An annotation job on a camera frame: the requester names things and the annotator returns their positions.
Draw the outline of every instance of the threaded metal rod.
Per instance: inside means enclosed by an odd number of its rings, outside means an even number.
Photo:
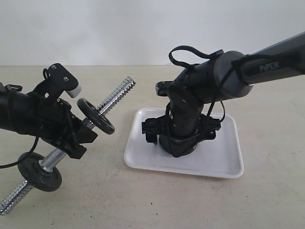
[[[127,77],[101,104],[97,107],[100,115],[107,114],[136,84],[131,78]],[[93,129],[95,125],[85,118],[82,122],[88,128]],[[52,172],[53,168],[67,154],[60,150],[54,149],[43,160],[39,161],[40,166],[47,172]],[[22,181],[1,203],[0,215],[8,214],[33,188],[27,180]]]

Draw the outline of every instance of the robotic arm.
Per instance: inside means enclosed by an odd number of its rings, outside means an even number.
[[[187,50],[209,59],[201,64],[175,60],[172,52]],[[146,141],[157,144],[174,157],[190,154],[197,143],[216,138],[222,120],[210,117],[215,102],[244,97],[255,83],[305,74],[305,32],[251,55],[219,50],[210,55],[189,46],[169,54],[172,63],[185,69],[174,81],[156,84],[158,96],[170,99],[164,116],[142,123]],[[203,115],[204,104],[211,104]]]

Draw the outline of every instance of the white plastic tray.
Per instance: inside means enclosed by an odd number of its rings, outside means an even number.
[[[165,109],[143,108],[135,114],[132,129],[124,153],[125,163],[138,169],[191,174],[206,177],[238,178],[244,172],[237,129],[234,119],[226,115],[216,139],[200,142],[189,155],[175,158],[159,144],[147,143],[142,134],[142,122],[157,118]],[[212,113],[221,118],[223,114]]]

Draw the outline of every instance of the black strap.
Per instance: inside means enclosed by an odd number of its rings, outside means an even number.
[[[194,65],[191,65],[191,64],[186,63],[186,62],[178,61],[175,58],[173,58],[173,52],[178,51],[178,50],[189,51],[189,52],[195,54],[196,56],[198,56],[200,58],[209,59],[209,60],[216,59],[217,57],[219,57],[221,54],[224,53],[223,50],[218,50],[218,51],[213,52],[211,54],[206,54],[206,53],[203,53],[203,52],[195,49],[194,47],[188,46],[188,45],[180,45],[180,46],[174,48],[173,50],[171,50],[170,53],[168,54],[168,57],[169,57],[170,61],[174,65],[181,66],[181,67],[186,68],[188,70],[191,70],[194,67]]]

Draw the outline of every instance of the tabletop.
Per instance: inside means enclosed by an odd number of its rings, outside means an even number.
[[[168,98],[155,83],[173,80],[176,66],[66,67],[86,98],[98,105],[127,76],[136,86],[107,117],[115,133],[96,130],[81,160],[65,157],[58,165],[62,185],[55,192],[33,189],[0,228],[103,229],[302,229],[305,228],[305,77],[261,83],[244,98],[225,101],[236,121],[244,161],[238,179],[220,179],[133,169],[123,154],[136,111],[164,108]],[[43,67],[0,67],[0,81],[31,91],[43,80]],[[72,112],[83,119],[77,99],[66,94]],[[215,112],[222,112],[219,104]],[[0,164],[30,149],[31,136],[0,130]],[[40,141],[35,152],[52,146]],[[22,181],[16,167],[0,170],[0,198]]]

